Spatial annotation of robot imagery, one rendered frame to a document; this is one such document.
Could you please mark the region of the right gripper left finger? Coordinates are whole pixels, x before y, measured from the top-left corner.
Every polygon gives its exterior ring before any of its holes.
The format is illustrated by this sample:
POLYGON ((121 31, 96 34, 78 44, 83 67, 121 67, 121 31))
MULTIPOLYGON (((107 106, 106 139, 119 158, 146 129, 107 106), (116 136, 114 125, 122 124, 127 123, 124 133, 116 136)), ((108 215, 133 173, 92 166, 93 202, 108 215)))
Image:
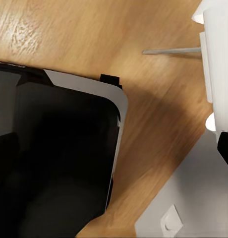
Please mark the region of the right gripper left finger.
POLYGON ((17 132, 0 136, 0 183, 21 151, 17 132))

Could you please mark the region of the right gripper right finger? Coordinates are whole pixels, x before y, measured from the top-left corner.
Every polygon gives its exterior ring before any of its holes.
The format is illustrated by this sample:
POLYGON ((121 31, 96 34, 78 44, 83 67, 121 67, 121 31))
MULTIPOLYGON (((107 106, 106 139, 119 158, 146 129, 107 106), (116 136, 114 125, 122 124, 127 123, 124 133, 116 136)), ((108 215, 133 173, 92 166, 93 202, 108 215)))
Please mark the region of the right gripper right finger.
POLYGON ((217 150, 228 165, 228 132, 222 132, 219 140, 217 150))

